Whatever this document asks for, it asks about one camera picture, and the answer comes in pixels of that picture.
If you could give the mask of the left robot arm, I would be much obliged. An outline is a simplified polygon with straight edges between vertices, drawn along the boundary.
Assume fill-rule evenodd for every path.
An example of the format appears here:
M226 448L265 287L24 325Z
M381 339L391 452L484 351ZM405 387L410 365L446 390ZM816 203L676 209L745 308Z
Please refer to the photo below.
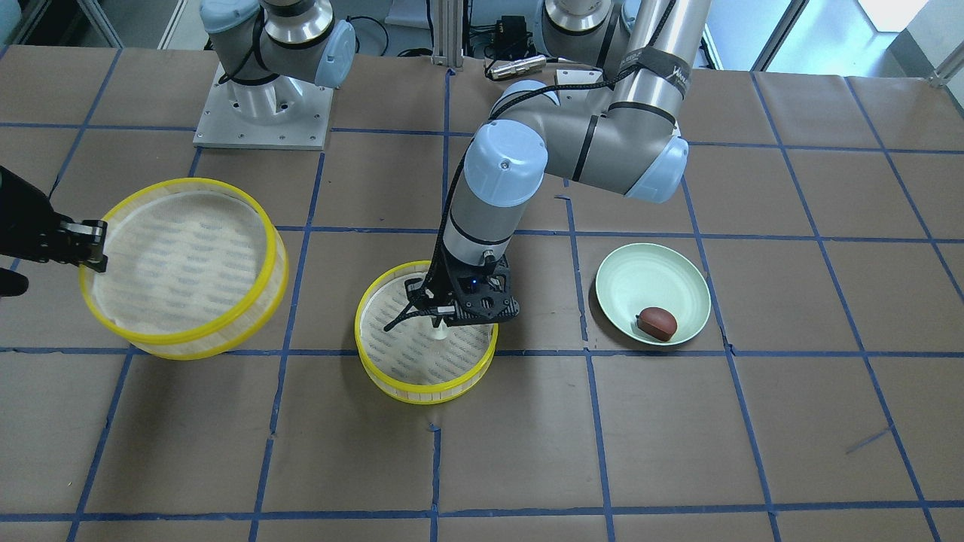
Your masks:
M503 90L456 168L434 253L407 304L434 327L506 322L519 313L506 249L545 175L662 203L688 163L677 119L712 4L544 1L552 53L602 72L588 84L523 80Z

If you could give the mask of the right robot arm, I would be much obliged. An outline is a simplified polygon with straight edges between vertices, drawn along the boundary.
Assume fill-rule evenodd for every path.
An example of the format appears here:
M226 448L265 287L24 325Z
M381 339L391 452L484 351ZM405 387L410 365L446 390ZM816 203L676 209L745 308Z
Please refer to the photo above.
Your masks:
M194 137L199 148L322 150L333 92L350 72L355 29L328 1L203 1L220 62ZM105 271L113 226L55 212L48 196L2 171L3 256Z

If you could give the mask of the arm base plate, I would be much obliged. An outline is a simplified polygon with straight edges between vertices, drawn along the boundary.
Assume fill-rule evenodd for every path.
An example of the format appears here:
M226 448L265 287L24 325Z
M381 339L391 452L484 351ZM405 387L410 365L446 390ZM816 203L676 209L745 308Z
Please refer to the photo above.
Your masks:
M334 89L290 77L261 86L219 83L218 66L193 143L227 150L322 151Z

